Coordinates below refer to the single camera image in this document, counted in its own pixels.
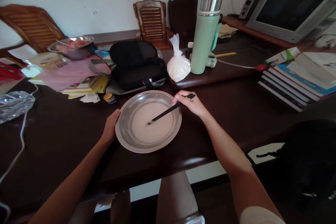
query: silver cap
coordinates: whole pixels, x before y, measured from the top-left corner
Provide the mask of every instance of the silver cap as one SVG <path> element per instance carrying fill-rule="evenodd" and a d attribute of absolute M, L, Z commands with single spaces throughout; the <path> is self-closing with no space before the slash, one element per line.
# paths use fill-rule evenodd
<path fill-rule="evenodd" d="M 201 16 L 217 16 L 219 15 L 222 0 L 201 0 L 199 15 Z"/>

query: metal bowl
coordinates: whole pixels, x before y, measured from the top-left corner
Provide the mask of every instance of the metal bowl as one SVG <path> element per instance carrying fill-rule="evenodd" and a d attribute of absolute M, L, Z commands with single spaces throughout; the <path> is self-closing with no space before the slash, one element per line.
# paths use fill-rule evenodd
<path fill-rule="evenodd" d="M 69 40 L 84 40 L 89 42 L 88 44 L 76 48 L 76 49 L 72 49 L 72 50 L 67 50 L 67 51 L 59 51 L 56 49 L 57 45 L 63 45 L 67 44 Z M 56 41 L 55 43 L 52 43 L 50 46 L 48 46 L 48 51 L 53 52 L 53 53 L 57 53 L 60 54 L 66 58 L 69 58 L 71 60 L 81 60 L 87 57 L 90 57 L 91 55 L 93 55 L 95 52 L 95 45 L 93 43 L 94 38 L 90 37 L 90 36 L 81 36 L 81 37 L 72 37 L 72 38 L 66 38 L 66 39 L 62 39 L 60 40 L 60 42 Z"/>
<path fill-rule="evenodd" d="M 120 109 L 121 113 L 115 125 L 115 133 L 121 145 L 136 153 L 150 153 L 169 144 L 174 139 L 181 126 L 182 115 L 180 108 L 171 112 L 173 115 L 173 124 L 168 134 L 154 143 L 149 144 L 140 141 L 132 131 L 132 122 L 134 115 L 142 106 L 155 102 L 164 104 L 168 109 L 171 107 L 172 100 L 173 96 L 158 90 L 145 91 L 129 99 Z"/>

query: meat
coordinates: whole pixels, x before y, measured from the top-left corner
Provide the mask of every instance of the meat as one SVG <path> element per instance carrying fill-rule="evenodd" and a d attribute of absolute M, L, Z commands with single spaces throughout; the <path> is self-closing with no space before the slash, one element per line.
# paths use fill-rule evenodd
<path fill-rule="evenodd" d="M 84 41 L 84 40 L 68 40 L 68 45 L 57 45 L 56 50 L 58 51 L 68 51 L 76 48 L 80 48 L 82 46 L 85 46 L 89 44 L 89 41 Z"/>

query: person's left hand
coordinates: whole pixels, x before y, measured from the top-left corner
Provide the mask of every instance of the person's left hand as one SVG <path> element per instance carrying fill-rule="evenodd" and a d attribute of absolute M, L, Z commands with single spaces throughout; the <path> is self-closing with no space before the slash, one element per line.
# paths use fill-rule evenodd
<path fill-rule="evenodd" d="M 112 115 L 106 119 L 104 132 L 100 138 L 100 141 L 112 143 L 115 140 L 115 126 L 117 119 L 120 115 L 120 109 L 116 109 Z"/>

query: green thermos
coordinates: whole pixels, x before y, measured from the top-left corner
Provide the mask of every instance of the green thermos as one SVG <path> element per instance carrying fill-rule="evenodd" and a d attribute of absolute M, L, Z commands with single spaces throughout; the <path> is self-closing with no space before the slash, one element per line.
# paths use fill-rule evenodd
<path fill-rule="evenodd" d="M 222 0 L 201 0 L 191 58 L 191 72 L 194 74 L 204 72 L 209 53 L 216 46 L 216 31 L 221 27 L 218 25 L 221 4 Z"/>

